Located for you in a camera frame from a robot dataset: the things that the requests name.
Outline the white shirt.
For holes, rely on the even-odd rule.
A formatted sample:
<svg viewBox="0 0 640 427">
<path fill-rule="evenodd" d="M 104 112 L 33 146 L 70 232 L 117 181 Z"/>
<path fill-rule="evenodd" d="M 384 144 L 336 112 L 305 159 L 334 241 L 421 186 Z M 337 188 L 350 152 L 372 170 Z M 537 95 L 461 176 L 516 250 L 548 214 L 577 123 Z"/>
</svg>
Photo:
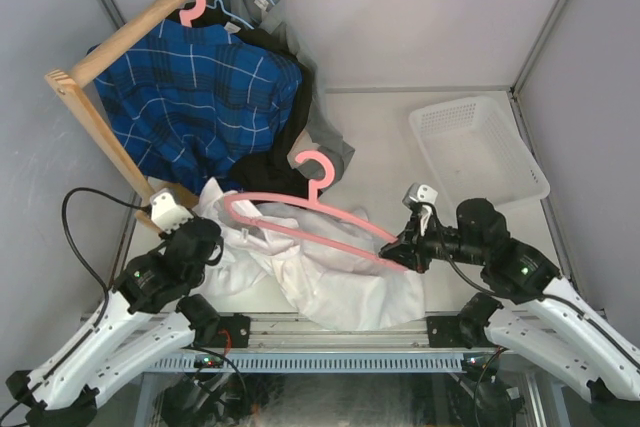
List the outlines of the white shirt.
<svg viewBox="0 0 640 427">
<path fill-rule="evenodd" d="M 215 179 L 201 191 L 196 212 L 222 230 L 223 254 L 206 269 L 199 293 L 227 297 L 274 279 L 300 314 L 334 331 L 371 331 L 420 319 L 425 292 L 419 275 L 278 232 L 244 226 L 225 211 Z"/>
</svg>

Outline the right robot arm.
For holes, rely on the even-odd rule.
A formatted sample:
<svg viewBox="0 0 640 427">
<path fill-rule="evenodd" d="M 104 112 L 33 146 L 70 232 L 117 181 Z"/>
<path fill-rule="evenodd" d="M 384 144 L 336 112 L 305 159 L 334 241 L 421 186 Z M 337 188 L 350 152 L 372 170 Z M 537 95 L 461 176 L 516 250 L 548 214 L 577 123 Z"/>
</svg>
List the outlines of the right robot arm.
<svg viewBox="0 0 640 427">
<path fill-rule="evenodd" d="M 486 199 L 463 201 L 446 227 L 436 207 L 410 195 L 411 216 L 383 258 L 424 273 L 445 261 L 476 295 L 459 312 L 468 344 L 487 341 L 561 380 L 604 426 L 639 423 L 639 348 L 574 289 L 535 247 L 513 238 Z"/>
</svg>

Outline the blue plaid shirt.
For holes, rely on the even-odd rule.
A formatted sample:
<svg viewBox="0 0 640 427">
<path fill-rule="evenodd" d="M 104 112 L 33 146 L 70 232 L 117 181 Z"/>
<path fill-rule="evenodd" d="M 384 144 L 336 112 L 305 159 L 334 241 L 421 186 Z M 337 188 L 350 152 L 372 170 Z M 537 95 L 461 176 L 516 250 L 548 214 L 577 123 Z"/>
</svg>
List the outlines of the blue plaid shirt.
<svg viewBox="0 0 640 427">
<path fill-rule="evenodd" d="M 223 187 L 242 157 L 268 151 L 289 120 L 303 76 L 281 54 L 222 25 L 164 20 L 94 85 L 117 140 L 140 172 L 202 191 Z"/>
</svg>

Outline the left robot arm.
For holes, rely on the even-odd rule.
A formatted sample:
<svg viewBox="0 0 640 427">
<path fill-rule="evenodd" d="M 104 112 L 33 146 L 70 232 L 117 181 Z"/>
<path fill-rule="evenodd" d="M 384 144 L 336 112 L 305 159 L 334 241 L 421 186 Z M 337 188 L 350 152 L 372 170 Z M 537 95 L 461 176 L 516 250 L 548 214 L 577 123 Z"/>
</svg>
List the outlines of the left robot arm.
<svg viewBox="0 0 640 427">
<path fill-rule="evenodd" d="M 123 386 L 182 348 L 206 347 L 220 316 L 200 294 L 205 269 L 222 257 L 220 227 L 192 218 L 129 262 L 104 302 L 49 360 L 6 385 L 27 407 L 28 426 L 87 426 Z"/>
</svg>

